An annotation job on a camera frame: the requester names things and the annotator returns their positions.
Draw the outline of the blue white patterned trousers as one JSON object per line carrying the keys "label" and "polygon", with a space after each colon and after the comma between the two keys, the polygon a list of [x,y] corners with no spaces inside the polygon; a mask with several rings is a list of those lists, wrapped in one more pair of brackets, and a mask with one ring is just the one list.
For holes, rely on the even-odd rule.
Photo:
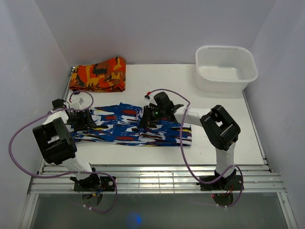
{"label": "blue white patterned trousers", "polygon": [[162,118],[157,124],[139,128],[143,108],[131,104],[94,107],[89,110],[97,128],[74,131],[74,141],[108,142],[124,146],[184,146],[192,145],[192,128],[183,124],[180,139],[180,124]]}

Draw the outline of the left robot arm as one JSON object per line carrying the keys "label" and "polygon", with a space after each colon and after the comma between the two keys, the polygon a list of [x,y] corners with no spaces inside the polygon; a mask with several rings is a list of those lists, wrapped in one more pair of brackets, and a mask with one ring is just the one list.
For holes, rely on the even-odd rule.
{"label": "left robot arm", "polygon": [[90,163],[82,162],[77,156],[77,146],[67,126],[75,131],[95,127],[89,110],[82,110],[83,99],[67,105],[62,99],[52,101],[53,109],[43,124],[33,128],[33,134],[44,160],[50,165],[59,165],[73,172],[71,180],[84,189],[96,191],[102,183]]}

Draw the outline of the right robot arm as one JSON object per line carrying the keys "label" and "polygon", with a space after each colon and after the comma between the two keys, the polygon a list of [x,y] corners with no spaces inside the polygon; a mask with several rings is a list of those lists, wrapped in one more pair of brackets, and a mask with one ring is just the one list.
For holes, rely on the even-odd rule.
{"label": "right robot arm", "polygon": [[216,105],[211,109],[191,108],[174,104],[165,92],[154,96],[155,103],[143,108],[140,127],[156,124],[163,118],[169,121],[201,126],[216,151],[216,168],[212,176],[195,177],[201,190],[240,190],[244,188],[241,174],[234,164],[234,149],[241,129],[225,108]]}

